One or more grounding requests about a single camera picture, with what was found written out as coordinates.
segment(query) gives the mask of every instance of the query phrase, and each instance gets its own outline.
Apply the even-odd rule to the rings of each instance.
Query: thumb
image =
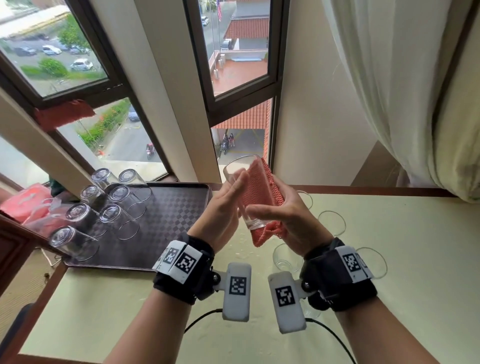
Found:
[[[248,173],[243,171],[225,194],[225,199],[228,201],[236,201],[247,189],[248,177]]]
[[[288,212],[282,206],[270,205],[248,205],[246,208],[247,215],[260,220],[286,220]]]

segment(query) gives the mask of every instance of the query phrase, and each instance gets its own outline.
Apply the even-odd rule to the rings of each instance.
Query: red knitted cloth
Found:
[[[280,206],[284,198],[273,180],[272,171],[264,159],[254,161],[248,168],[249,182],[245,193],[242,196],[244,206],[248,205],[274,205]],[[253,245],[261,246],[272,235],[282,238],[287,231],[280,221],[270,221],[265,227],[252,230]]]

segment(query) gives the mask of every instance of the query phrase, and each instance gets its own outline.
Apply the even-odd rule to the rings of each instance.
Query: red and white striped flag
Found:
[[[218,21],[222,20],[222,7],[220,6],[220,0],[216,0],[216,13],[218,14]]]

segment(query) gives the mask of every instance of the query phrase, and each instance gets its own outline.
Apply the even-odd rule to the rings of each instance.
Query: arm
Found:
[[[246,173],[233,185],[225,182],[188,234],[207,242],[218,253],[238,227],[237,200],[247,183]],[[104,364],[175,363],[191,308],[153,289]]]
[[[336,316],[359,364],[438,364],[378,297]]]
[[[282,206],[250,205],[247,213],[280,220],[288,231],[285,243],[305,256],[333,235],[311,214],[298,193],[275,177],[285,198]],[[438,363],[378,298],[336,314],[359,364]]]

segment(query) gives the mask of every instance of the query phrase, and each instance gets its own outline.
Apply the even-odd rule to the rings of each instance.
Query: hand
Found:
[[[188,234],[210,244],[215,254],[218,253],[237,230],[238,199],[247,188],[247,183],[247,172],[242,172],[233,185],[225,182]]]
[[[247,214],[260,220],[281,221],[288,231],[283,240],[298,255],[305,256],[313,248],[329,244],[333,235],[312,215],[297,191],[276,176],[274,181],[285,198],[283,205],[249,205]]]

